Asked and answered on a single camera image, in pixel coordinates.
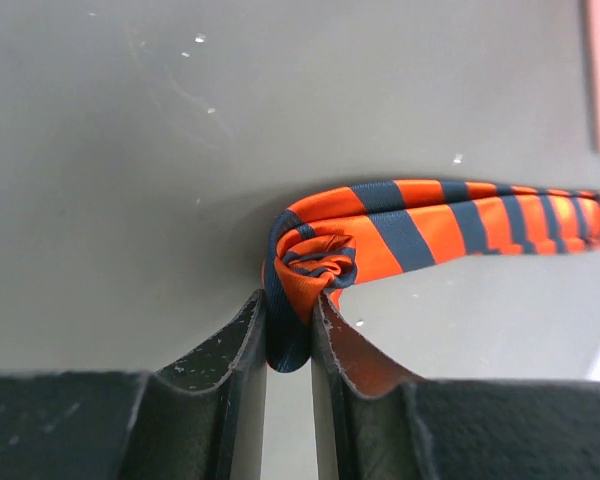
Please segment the orange navy striped tie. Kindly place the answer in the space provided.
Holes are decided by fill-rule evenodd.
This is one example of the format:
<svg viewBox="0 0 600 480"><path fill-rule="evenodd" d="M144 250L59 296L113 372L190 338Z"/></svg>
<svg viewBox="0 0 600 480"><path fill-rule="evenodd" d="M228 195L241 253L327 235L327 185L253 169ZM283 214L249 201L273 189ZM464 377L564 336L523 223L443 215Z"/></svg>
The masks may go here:
<svg viewBox="0 0 600 480"><path fill-rule="evenodd" d="M600 190L400 179L303 198L274 221L262 268L266 356L281 373L311 353L312 311L352 285L472 255L600 248Z"/></svg>

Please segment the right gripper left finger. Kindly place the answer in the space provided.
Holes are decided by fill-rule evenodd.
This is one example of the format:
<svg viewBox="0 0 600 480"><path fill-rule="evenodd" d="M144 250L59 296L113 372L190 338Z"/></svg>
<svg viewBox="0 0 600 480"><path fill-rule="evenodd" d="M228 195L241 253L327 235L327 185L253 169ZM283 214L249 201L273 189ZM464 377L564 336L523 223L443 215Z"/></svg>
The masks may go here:
<svg viewBox="0 0 600 480"><path fill-rule="evenodd" d="M264 296L156 371L0 373L0 479L257 479Z"/></svg>

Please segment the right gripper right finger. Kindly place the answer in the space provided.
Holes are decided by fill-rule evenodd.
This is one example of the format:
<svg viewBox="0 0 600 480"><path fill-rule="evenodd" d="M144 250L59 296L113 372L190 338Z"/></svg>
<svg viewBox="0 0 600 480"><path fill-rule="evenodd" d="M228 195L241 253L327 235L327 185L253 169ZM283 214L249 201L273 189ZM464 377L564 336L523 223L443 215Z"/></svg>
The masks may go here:
<svg viewBox="0 0 600 480"><path fill-rule="evenodd" d="M600 479L600 382L426 379L327 296L312 338L322 479Z"/></svg>

